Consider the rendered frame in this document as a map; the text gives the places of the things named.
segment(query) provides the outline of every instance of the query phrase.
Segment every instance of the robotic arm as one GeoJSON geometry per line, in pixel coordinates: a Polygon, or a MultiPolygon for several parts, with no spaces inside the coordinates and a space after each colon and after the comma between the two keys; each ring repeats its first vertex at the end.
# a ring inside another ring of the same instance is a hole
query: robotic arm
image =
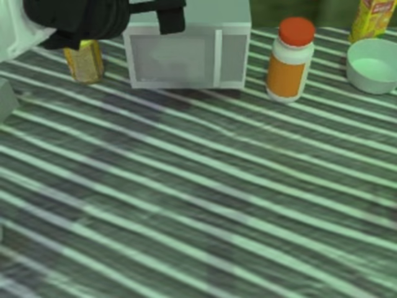
{"type": "Polygon", "coordinates": [[[0,0],[0,63],[40,45],[79,49],[82,40],[111,39],[131,14],[156,11],[160,34],[185,30],[186,0],[0,0]]]}

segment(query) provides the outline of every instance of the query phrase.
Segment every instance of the yellow carton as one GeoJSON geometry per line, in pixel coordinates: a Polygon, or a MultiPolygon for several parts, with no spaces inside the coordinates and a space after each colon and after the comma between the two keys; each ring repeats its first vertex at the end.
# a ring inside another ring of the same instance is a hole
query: yellow carton
{"type": "Polygon", "coordinates": [[[349,41],[354,43],[385,33],[396,5],[397,0],[360,0],[349,41]]]}

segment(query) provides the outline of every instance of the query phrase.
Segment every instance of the plastic bowl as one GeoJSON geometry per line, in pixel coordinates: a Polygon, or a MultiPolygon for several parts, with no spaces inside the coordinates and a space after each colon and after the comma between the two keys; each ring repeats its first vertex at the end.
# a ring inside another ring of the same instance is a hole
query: plastic bowl
{"type": "Polygon", "coordinates": [[[347,79],[361,91],[386,94],[397,87],[397,43],[360,40],[350,46],[346,62],[347,79]]]}

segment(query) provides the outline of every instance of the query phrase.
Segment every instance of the white object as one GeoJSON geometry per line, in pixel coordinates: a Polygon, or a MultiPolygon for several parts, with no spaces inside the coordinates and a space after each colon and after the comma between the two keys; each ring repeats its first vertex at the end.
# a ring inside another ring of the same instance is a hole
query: white object
{"type": "Polygon", "coordinates": [[[17,58],[55,31],[32,22],[23,0],[0,0],[0,63],[17,58]]]}
{"type": "Polygon", "coordinates": [[[279,36],[273,43],[266,79],[270,99],[289,104],[303,94],[314,54],[314,30],[310,21],[300,17],[285,19],[280,24],[279,36]],[[294,41],[302,43],[302,40],[307,40],[309,36],[310,39],[304,45],[292,45],[292,41],[291,44],[287,43],[301,31],[303,38],[298,37],[294,41]]]}
{"type": "Polygon", "coordinates": [[[155,12],[131,16],[123,37],[132,88],[242,89],[249,0],[187,0],[184,10],[185,32],[171,35],[159,34],[155,12]]]}
{"type": "Polygon", "coordinates": [[[0,124],[17,107],[19,107],[19,103],[10,83],[6,79],[0,78],[0,124]]]}
{"type": "Polygon", "coordinates": [[[370,94],[386,94],[397,87],[397,43],[379,38],[355,42],[347,51],[347,79],[370,94]]]}

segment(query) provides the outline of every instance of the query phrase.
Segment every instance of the gray object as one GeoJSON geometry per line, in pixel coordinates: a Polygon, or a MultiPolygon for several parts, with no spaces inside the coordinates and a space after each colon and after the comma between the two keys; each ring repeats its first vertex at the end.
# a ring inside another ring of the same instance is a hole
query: gray object
{"type": "Polygon", "coordinates": [[[397,43],[369,38],[347,51],[347,79],[370,94],[386,94],[397,87],[397,43]]]}
{"type": "Polygon", "coordinates": [[[0,124],[19,107],[18,100],[6,79],[0,78],[0,124]]]}
{"type": "Polygon", "coordinates": [[[155,12],[131,17],[123,38],[132,88],[243,88],[249,0],[187,0],[185,19],[185,32],[160,35],[155,12]]]}

